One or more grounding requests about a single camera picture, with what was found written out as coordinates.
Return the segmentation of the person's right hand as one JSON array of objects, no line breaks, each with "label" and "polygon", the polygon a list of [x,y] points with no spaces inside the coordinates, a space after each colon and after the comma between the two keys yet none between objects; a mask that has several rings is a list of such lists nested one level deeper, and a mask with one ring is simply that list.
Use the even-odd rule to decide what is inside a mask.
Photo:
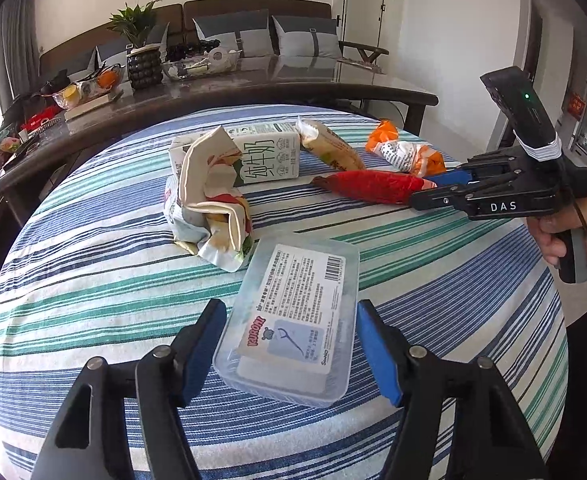
[{"label": "person's right hand", "polygon": [[[587,197],[577,201],[587,229]],[[582,222],[574,206],[568,206],[563,210],[547,217],[527,219],[527,227],[530,234],[539,245],[545,261],[552,266],[559,266],[559,261],[567,253],[567,248],[558,233],[582,227]]]}]

